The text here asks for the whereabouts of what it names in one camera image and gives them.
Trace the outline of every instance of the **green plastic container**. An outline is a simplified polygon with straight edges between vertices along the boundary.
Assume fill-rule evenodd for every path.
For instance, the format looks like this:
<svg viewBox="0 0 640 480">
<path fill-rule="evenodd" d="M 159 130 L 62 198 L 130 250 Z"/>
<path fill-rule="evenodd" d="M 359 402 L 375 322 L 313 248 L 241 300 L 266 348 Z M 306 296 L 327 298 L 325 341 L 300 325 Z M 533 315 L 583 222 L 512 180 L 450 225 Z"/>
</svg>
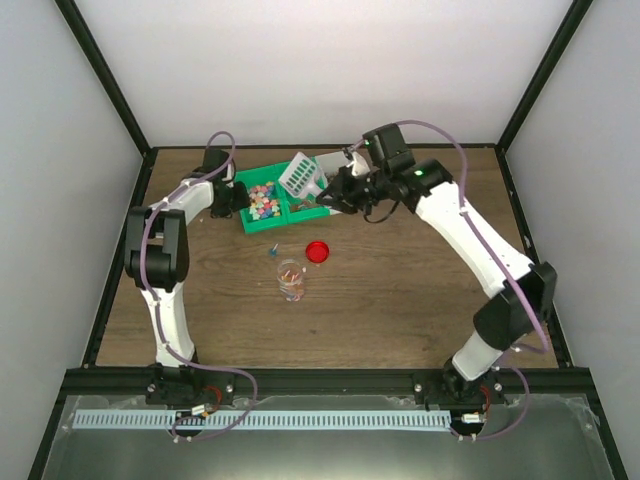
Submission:
<svg viewBox="0 0 640 480">
<path fill-rule="evenodd" d="M 236 173 L 236 180 L 243 182 L 247 187 L 247 191 L 256 185 L 264 185 L 267 182 L 273 182 L 276 186 L 275 198 L 280 202 L 280 216 L 265 218 L 261 220 L 254 220 L 249 214 L 249 209 L 245 208 L 240 210 L 240 218 L 242 218 L 242 225 L 246 233 L 256 233 L 270 228 L 283 227 L 292 223 L 306 222 L 314 218 L 326 217 L 331 215 L 331 212 L 326 207 L 315 207 L 307 210 L 301 210 L 298 212 L 292 212 L 291 206 L 301 203 L 301 200 L 289 195 L 284 188 L 280 186 L 278 178 L 284 173 L 289 166 L 289 162 L 277 163 L 275 165 L 269 165 L 268 167 L 254 168 L 252 170 L 244 170 Z M 321 187 L 326 188 L 326 185 L 321 180 Z M 307 197 L 308 200 L 313 200 L 313 195 Z"/>
</svg>

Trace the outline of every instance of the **white wall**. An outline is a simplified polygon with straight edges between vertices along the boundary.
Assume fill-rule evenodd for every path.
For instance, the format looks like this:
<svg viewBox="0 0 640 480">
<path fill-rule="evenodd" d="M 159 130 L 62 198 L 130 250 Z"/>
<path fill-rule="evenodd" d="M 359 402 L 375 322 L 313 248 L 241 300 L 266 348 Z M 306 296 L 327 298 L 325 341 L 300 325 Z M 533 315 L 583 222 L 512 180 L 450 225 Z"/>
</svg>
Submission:
<svg viewBox="0 0 640 480">
<path fill-rule="evenodd" d="M 497 141 L 570 0 L 79 0 L 152 145 Z M 410 141 L 443 142 L 409 129 Z"/>
<path fill-rule="evenodd" d="M 53 1 L 0 9 L 0 478 L 79 366 L 141 159 Z"/>
<path fill-rule="evenodd" d="M 594 2 L 508 152 L 557 307 L 640 478 L 640 3 Z"/>
</svg>

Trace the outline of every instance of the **black metal frame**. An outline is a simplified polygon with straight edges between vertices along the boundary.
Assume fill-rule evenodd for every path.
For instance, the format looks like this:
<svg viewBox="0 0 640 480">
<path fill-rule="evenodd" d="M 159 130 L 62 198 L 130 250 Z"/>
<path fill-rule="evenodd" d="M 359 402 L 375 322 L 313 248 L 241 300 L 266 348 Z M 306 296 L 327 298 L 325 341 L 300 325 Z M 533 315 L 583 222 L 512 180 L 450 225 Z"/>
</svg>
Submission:
<svg viewBox="0 0 640 480">
<path fill-rule="evenodd" d="M 538 66 L 518 107 L 509 121 L 497 145 L 469 144 L 467 147 L 494 148 L 498 164 L 502 172 L 505 186 L 509 193 L 511 206 L 527 255 L 538 261 L 533 239 L 527 226 L 522 206 L 515 190 L 509 165 L 505 156 L 518 131 L 522 127 L 529 111 L 544 88 L 562 53 L 569 44 L 573 34 L 591 5 L 592 0 L 574 0 L 565 18 L 554 36 L 547 52 Z M 140 205 L 143 201 L 153 165 L 161 148 L 202 148 L 193 147 L 156 147 L 151 148 L 144 137 L 136 118 L 131 111 L 115 77 L 102 56 L 86 22 L 74 0 L 56 0 L 60 11 L 75 35 L 78 44 L 93 67 L 98 79 L 107 92 L 114 108 L 120 115 L 131 138 L 143 156 L 140 173 L 131 198 L 130 206 Z M 281 146 L 254 146 L 245 148 L 282 148 Z M 339 148 L 343 145 L 315 145 L 314 147 Z M 416 144 L 412 147 L 446 148 L 447 144 Z M 111 312 L 118 284 L 123 269 L 124 227 L 118 241 L 109 276 L 100 301 L 98 313 L 89 338 L 81 368 L 68 370 L 60 393 L 53 407 L 53 412 L 44 433 L 36 459 L 33 463 L 30 479 L 39 479 L 44 472 L 51 442 L 55 435 L 64 402 L 69 395 L 148 395 L 147 387 L 151 384 L 157 369 L 150 367 L 98 367 L 95 365 L 102 337 Z M 606 416 L 600 404 L 598 393 L 593 384 L 591 374 L 586 368 L 577 368 L 572 364 L 570 352 L 558 321 L 553 313 L 548 322 L 551 343 L 558 361 L 559 369 L 527 369 L 523 370 L 534 393 L 549 394 L 584 394 L 593 412 L 600 418 L 598 427 L 605 446 L 609 463 L 616 479 L 628 478 L 620 459 L 615 441 L 609 429 Z M 322 394 L 378 394 L 378 395 L 415 395 L 414 385 L 427 382 L 441 370 L 303 370 L 303 369 L 255 369 L 250 370 L 260 386 L 260 395 L 322 395 Z M 504 393 L 521 393 L 520 380 L 512 373 L 499 372 L 499 380 Z M 244 377 L 235 378 L 235 394 L 249 395 L 251 386 Z"/>
</svg>

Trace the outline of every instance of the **red lid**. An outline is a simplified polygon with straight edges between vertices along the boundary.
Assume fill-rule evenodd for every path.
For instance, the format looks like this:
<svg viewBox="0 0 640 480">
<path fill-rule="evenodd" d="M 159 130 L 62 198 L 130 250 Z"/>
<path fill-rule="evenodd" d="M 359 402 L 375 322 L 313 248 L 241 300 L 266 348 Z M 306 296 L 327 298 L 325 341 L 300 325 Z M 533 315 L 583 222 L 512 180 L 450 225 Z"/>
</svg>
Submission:
<svg viewBox="0 0 640 480">
<path fill-rule="evenodd" d="M 307 258 L 313 263 L 322 263 L 329 257 L 329 245 L 315 241 L 307 245 Z"/>
</svg>

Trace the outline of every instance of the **wooden tabletop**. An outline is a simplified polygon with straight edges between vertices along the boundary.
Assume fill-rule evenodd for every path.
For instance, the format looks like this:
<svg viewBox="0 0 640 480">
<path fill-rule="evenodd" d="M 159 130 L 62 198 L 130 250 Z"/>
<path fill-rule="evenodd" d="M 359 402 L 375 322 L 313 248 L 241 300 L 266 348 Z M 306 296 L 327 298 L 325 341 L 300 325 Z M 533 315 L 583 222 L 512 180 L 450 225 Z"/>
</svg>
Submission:
<svg viewBox="0 0 640 480">
<path fill-rule="evenodd" d="M 328 150 L 308 149 L 311 155 Z M 162 150 L 145 204 L 174 189 L 202 162 L 202 150 Z M 242 149 L 239 170 L 291 159 L 296 150 Z M 470 149 L 467 198 L 507 241 L 521 241 L 492 149 Z M 417 149 L 454 176 L 452 149 Z M 382 205 L 375 215 L 386 212 Z M 189 331 L 201 362 L 240 367 L 437 368 L 473 331 L 473 314 L 486 302 L 480 285 L 440 235 L 398 208 L 371 225 L 361 215 L 333 215 L 252 235 L 240 217 L 201 213 L 188 227 L 191 264 L 184 299 Z M 305 258 L 313 240 L 329 259 Z M 276 258 L 268 251 L 279 244 Z M 276 268 L 286 258 L 307 267 L 306 295 L 284 301 Z M 534 335 L 529 341 L 538 345 Z M 154 362 L 149 313 L 133 280 L 123 274 L 100 349 L 99 365 Z M 527 367 L 555 367 L 552 354 L 513 355 Z"/>
</svg>

